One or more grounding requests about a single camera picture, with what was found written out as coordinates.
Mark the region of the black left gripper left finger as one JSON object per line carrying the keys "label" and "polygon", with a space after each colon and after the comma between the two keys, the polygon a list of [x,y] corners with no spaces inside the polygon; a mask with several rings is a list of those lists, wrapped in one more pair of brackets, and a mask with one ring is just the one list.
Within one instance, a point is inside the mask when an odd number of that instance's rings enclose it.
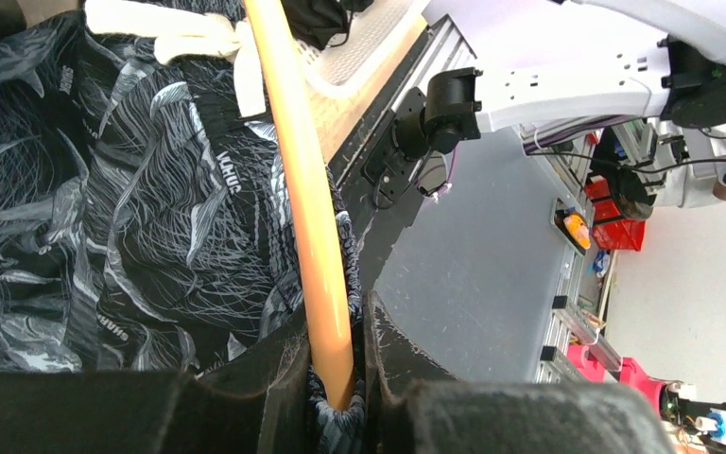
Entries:
{"label": "black left gripper left finger", "polygon": [[0,453],[304,453],[306,322],[202,378],[0,373]]}

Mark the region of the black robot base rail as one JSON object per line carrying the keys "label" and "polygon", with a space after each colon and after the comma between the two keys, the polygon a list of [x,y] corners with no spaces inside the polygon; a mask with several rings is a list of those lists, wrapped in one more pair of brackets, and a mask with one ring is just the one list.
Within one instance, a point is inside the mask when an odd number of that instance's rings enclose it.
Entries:
{"label": "black robot base rail", "polygon": [[330,160],[353,222],[359,274],[371,290],[401,233],[418,215],[425,196],[420,173],[434,170],[436,153],[424,129],[431,79],[471,66],[475,52],[445,15],[406,40],[395,68]]}

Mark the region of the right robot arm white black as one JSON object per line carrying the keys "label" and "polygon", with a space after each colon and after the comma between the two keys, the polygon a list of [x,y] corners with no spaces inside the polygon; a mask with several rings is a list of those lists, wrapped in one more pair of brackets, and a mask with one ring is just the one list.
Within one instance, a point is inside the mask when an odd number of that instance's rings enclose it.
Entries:
{"label": "right robot arm white black", "polygon": [[531,123],[658,117],[685,129],[726,123],[726,1],[605,1],[602,7],[664,32],[603,58],[534,67],[480,62],[438,73],[423,108],[397,121],[409,161]]}

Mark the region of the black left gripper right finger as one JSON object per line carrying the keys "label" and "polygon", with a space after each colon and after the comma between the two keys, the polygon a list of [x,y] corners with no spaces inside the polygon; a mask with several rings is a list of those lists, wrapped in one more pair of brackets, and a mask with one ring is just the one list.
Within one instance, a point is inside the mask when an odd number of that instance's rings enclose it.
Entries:
{"label": "black left gripper right finger", "polygon": [[366,444],[376,453],[671,453],[643,397],[622,385],[470,383],[362,301]]}

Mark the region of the orange plastic hanger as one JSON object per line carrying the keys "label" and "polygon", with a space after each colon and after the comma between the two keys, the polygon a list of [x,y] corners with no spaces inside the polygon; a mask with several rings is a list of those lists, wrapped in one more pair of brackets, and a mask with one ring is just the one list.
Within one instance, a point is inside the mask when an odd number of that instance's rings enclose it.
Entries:
{"label": "orange plastic hanger", "polygon": [[245,4],[275,122],[291,204],[312,363],[329,406],[349,407],[354,356],[335,211],[300,60],[282,4]]}

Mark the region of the dark leaf-print shorts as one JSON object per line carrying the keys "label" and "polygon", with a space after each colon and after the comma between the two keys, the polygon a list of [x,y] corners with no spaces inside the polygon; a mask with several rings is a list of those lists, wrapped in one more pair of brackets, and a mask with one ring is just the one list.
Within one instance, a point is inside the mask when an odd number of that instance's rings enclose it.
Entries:
{"label": "dark leaf-print shorts", "polygon": [[[276,127],[236,57],[161,62],[143,1],[28,26],[0,1],[0,373],[202,378],[304,313]],[[365,453],[365,383],[308,362],[304,453]]]}

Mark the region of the black shorts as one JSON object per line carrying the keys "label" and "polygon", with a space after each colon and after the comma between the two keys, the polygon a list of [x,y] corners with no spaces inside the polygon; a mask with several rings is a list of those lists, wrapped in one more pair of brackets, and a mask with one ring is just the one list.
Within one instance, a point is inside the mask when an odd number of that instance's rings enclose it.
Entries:
{"label": "black shorts", "polygon": [[353,15],[369,8],[373,0],[283,0],[290,31],[294,38],[324,50],[337,35],[345,44],[350,36]]}

